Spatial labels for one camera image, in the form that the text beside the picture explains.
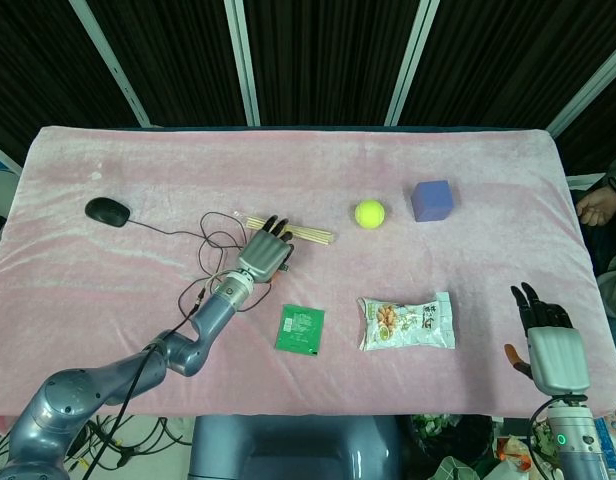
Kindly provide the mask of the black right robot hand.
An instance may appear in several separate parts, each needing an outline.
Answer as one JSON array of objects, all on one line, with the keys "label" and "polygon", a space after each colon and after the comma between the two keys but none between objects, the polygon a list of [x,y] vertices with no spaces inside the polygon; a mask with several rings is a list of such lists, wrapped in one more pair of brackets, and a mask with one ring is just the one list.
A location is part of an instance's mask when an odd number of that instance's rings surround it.
[{"label": "black right robot hand", "polygon": [[523,282],[510,288],[524,330],[529,358],[512,344],[504,346],[510,365],[550,397],[583,396],[591,381],[584,342],[569,314],[559,304],[541,300]]}]

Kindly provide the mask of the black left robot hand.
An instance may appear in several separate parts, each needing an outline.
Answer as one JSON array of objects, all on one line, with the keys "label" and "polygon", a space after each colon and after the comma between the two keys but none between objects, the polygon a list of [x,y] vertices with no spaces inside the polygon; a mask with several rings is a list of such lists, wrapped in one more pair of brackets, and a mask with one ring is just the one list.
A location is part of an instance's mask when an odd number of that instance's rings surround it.
[{"label": "black left robot hand", "polygon": [[293,234],[285,231],[287,224],[287,218],[279,220],[273,215],[239,253],[237,268],[250,275],[254,283],[270,281],[292,255]]}]

